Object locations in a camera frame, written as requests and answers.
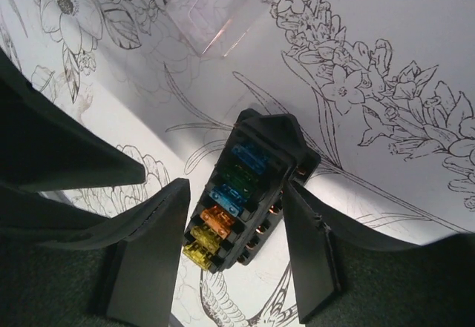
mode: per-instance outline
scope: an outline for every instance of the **floral drawing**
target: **floral drawing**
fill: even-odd
[[[150,103],[167,102],[170,93],[164,89],[164,76],[157,74],[166,62],[172,73],[183,76],[183,84],[191,84],[197,76],[200,60],[192,49],[180,41],[176,27],[165,13],[167,0],[35,0],[39,6],[41,26],[52,40],[62,44],[62,63],[72,102],[79,95],[82,77],[96,71],[95,50],[104,38],[119,50],[140,48],[131,64],[128,57],[115,49],[101,49],[119,59],[118,80],[127,82]],[[148,71],[157,75],[146,82]]]
[[[80,67],[78,58],[97,48],[102,38],[101,11],[95,0],[35,0],[39,6],[42,29],[55,42],[62,42],[62,61],[73,102],[81,86],[80,73],[95,66]]]
[[[395,73],[387,40],[379,39],[371,47],[347,42],[346,27],[330,3],[298,0],[297,5],[275,0],[270,14],[289,42],[283,60],[315,93],[322,133],[330,133],[323,135],[320,148],[326,160],[340,166],[333,116],[354,108],[367,124],[360,146],[387,137],[392,140],[388,150],[404,160],[442,153],[442,165],[463,175],[448,188],[475,194],[475,119],[465,94],[454,93],[443,81],[431,81],[437,65],[420,67],[412,61]],[[473,211],[470,198],[464,203]]]
[[[145,182],[110,188],[84,188],[68,191],[72,203],[97,214],[113,217],[144,202],[170,183],[165,165],[151,155],[143,155],[132,145],[116,146],[145,168]]]

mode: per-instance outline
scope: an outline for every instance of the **leaf drawing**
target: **leaf drawing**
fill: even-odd
[[[79,65],[73,52],[68,48],[66,43],[62,47],[62,64],[65,69],[65,79],[68,83],[69,93],[73,103],[76,101],[81,85]]]
[[[135,49],[142,45],[131,14],[121,4],[104,3],[101,5],[105,29],[112,41],[123,49]]]
[[[222,151],[224,145],[226,144],[225,139],[213,140],[212,142],[206,143],[205,145],[199,147],[185,163],[185,174],[190,174],[196,166],[207,157],[209,154],[212,154],[216,151]]]

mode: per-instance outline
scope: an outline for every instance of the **blue fuse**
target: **blue fuse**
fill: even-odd
[[[213,188],[209,196],[234,217],[240,215],[246,203],[246,199],[226,184]]]
[[[258,150],[252,143],[236,144],[231,152],[257,174],[261,175],[266,170],[269,157]]]

